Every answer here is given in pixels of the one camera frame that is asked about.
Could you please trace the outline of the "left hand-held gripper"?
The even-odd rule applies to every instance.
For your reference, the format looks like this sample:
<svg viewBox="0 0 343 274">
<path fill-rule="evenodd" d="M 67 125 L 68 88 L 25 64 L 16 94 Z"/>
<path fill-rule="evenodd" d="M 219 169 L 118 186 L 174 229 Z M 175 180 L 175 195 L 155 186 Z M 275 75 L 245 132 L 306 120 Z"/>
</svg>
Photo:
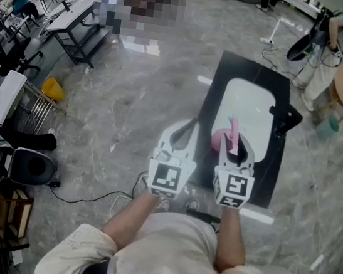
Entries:
<svg viewBox="0 0 343 274">
<path fill-rule="evenodd" d="M 149 162 L 147 188 L 151 194 L 178 198 L 197 166 L 193 157 L 198 134 L 199 122 L 195 118 L 180 120 L 162 132 Z"/>
</svg>

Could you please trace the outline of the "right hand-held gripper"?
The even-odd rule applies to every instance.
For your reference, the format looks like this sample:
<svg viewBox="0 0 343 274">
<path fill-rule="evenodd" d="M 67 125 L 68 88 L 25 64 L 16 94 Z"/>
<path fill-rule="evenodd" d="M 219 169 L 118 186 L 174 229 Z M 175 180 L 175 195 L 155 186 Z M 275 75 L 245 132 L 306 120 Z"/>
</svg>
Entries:
<svg viewBox="0 0 343 274">
<path fill-rule="evenodd" d="M 244 135 L 238 137 L 237 166 L 229 168 L 227 149 L 228 138 L 224 133 L 219 145 L 219 166 L 214 172 L 214 197 L 217 205 L 226 208 L 241 209 L 250 199 L 255 183 L 253 166 L 255 153 Z"/>
</svg>

